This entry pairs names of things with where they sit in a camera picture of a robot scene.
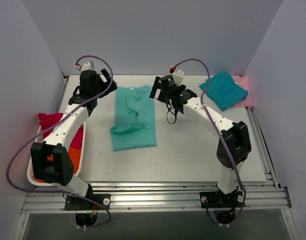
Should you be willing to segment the mint green t shirt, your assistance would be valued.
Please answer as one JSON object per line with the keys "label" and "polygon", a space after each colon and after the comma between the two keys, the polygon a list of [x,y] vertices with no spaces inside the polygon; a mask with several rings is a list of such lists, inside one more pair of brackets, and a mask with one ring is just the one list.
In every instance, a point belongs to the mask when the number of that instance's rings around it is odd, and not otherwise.
{"label": "mint green t shirt", "polygon": [[151,90],[148,85],[117,88],[114,126],[109,131],[114,152],[157,146]]}

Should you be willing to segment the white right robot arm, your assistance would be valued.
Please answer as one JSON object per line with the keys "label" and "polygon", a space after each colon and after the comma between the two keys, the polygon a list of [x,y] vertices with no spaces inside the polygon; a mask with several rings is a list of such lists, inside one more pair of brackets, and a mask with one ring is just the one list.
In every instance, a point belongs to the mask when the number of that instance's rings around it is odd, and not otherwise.
{"label": "white right robot arm", "polygon": [[240,170],[252,150],[248,126],[243,121],[234,122],[213,110],[201,96],[183,84],[176,84],[172,74],[157,76],[149,97],[166,104],[175,116],[181,113],[192,118],[218,139],[216,157],[222,168],[215,200],[218,205],[227,206],[233,201],[232,192],[238,186],[243,189]]}

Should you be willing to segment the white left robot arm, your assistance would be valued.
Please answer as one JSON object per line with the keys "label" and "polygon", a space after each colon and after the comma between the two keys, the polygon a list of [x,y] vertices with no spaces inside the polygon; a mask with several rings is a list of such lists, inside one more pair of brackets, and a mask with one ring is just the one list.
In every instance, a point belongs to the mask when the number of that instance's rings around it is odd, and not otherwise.
{"label": "white left robot arm", "polygon": [[76,195],[75,202],[83,210],[93,206],[93,190],[74,173],[69,148],[81,125],[96,108],[98,99],[116,89],[116,82],[105,68],[100,73],[92,67],[82,68],[79,85],[58,125],[42,142],[35,142],[30,148],[34,177]]}

